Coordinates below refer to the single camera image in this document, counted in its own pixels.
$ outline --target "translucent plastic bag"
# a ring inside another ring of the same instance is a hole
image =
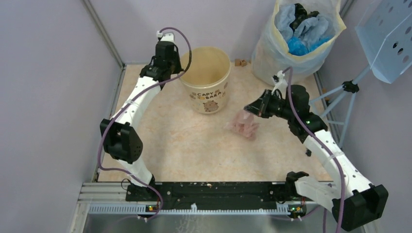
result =
[[[319,11],[331,23],[332,39],[325,42],[313,52],[303,56],[289,53],[289,47],[280,31],[275,26],[275,16],[279,7],[283,5],[300,3],[307,12]],[[323,65],[336,38],[346,29],[339,16],[341,0],[277,0],[275,9],[266,23],[259,41],[252,54],[252,72],[267,84],[274,85],[272,77],[280,70],[289,66],[293,67],[293,82],[298,82],[313,74]]]

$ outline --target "white plastic bag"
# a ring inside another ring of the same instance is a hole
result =
[[[331,29],[333,30],[334,37],[313,52],[303,56],[295,56],[289,53],[288,44],[274,23],[280,6],[295,3],[302,4],[308,13],[318,11],[333,26]],[[289,66],[293,67],[292,81],[294,83],[319,70],[336,38],[346,29],[344,22],[339,16],[340,6],[341,0],[277,0],[274,12],[266,23],[252,54],[253,74],[267,84],[274,85],[272,77],[278,71],[284,70]]]

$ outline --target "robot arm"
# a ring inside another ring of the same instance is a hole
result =
[[[122,109],[128,104],[130,106],[110,127],[103,143],[106,153],[109,153],[112,158],[116,159],[126,170],[144,183],[150,183],[154,181],[154,178],[140,158],[143,143],[135,129],[137,129],[143,113],[150,102],[163,86],[151,88],[135,101],[132,101],[132,99],[144,89],[170,79],[171,74],[178,74],[183,71],[180,64],[179,51],[174,43],[174,35],[172,33],[158,34],[158,38],[155,56],[152,57],[150,64],[142,69],[135,88],[122,106]],[[109,119],[103,119],[101,122],[100,130],[102,134],[109,122]],[[134,179],[131,179],[131,181],[137,186],[143,186]]]
[[[383,185],[374,186],[350,163],[327,131],[326,124],[319,116],[309,111],[309,94],[306,89],[300,85],[292,85],[291,90],[292,101],[299,117],[309,130],[327,145],[333,153],[332,156],[296,120],[287,94],[283,99],[279,90],[266,89],[258,100],[246,105],[244,109],[262,118],[277,116],[286,119],[291,132],[312,151],[312,154],[316,155],[336,186],[320,183],[305,172],[290,172],[286,177],[286,189],[289,195],[303,196],[315,201],[329,210],[337,220],[341,199],[341,179],[337,165],[333,161],[333,158],[336,158],[343,169],[345,180],[342,228],[351,231],[380,218],[388,198],[388,191]]]

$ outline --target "crumpled pink cloth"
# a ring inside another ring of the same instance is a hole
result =
[[[230,122],[226,123],[224,129],[239,133],[249,140],[255,140],[259,123],[253,122],[253,117],[253,114],[240,110]]]

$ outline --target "beige table surface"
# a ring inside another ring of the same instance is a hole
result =
[[[127,66],[117,109],[132,92],[143,66]],[[260,128],[255,141],[223,129],[238,110],[255,101],[265,88],[271,89],[250,69],[250,64],[232,64],[230,99],[216,114],[194,112],[179,80],[166,84],[153,99],[137,133],[143,141],[142,158],[156,181],[284,181],[290,171],[305,171],[320,181],[331,180],[315,156],[305,155],[305,147],[289,131],[286,120],[256,117]],[[299,84],[306,87],[311,99],[319,96],[313,77]],[[108,154],[103,166],[120,167]],[[123,178],[127,176],[116,171],[99,175],[100,182]]]

